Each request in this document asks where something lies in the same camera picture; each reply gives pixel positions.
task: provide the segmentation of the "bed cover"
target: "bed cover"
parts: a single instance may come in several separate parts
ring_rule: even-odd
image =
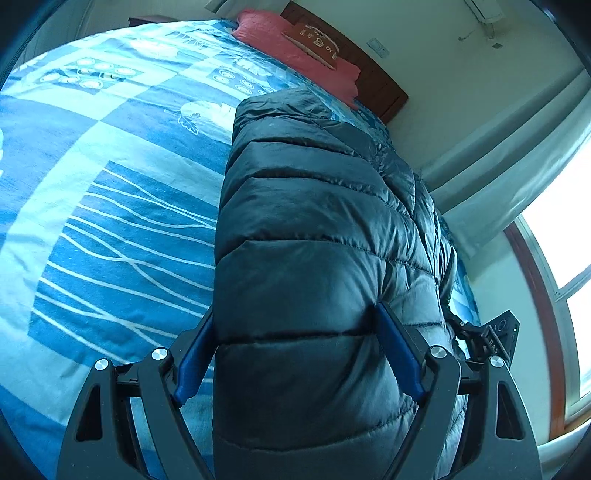
[[[226,21],[97,34],[12,72],[0,95],[0,407],[55,478],[65,425],[94,362],[139,361],[212,301],[217,205],[235,107],[307,85],[378,142],[387,129]],[[462,266],[452,309],[478,322]],[[213,470],[213,364],[182,409]],[[141,402],[150,472],[163,477]]]

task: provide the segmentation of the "blue gripper pad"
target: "blue gripper pad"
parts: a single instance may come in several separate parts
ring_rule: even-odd
[[[375,334],[398,386],[415,402],[421,403],[427,394],[421,383],[422,365],[382,303],[376,305]]]
[[[213,315],[210,315],[178,366],[177,389],[173,398],[179,405],[184,405],[197,394],[216,347]]]

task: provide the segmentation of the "window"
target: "window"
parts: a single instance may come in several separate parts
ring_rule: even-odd
[[[591,141],[517,224],[554,304],[574,417],[591,403]]]

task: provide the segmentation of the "air conditioner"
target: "air conditioner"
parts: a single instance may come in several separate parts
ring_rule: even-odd
[[[496,0],[464,0],[474,12],[478,21],[491,24],[505,18],[505,14]]]

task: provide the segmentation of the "wooden headboard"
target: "wooden headboard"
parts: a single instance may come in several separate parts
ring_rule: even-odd
[[[392,78],[382,70],[361,48],[321,18],[290,2],[281,16],[293,25],[305,23],[319,28],[332,38],[339,47],[339,57],[359,67],[357,99],[387,124],[408,100],[408,95]]]

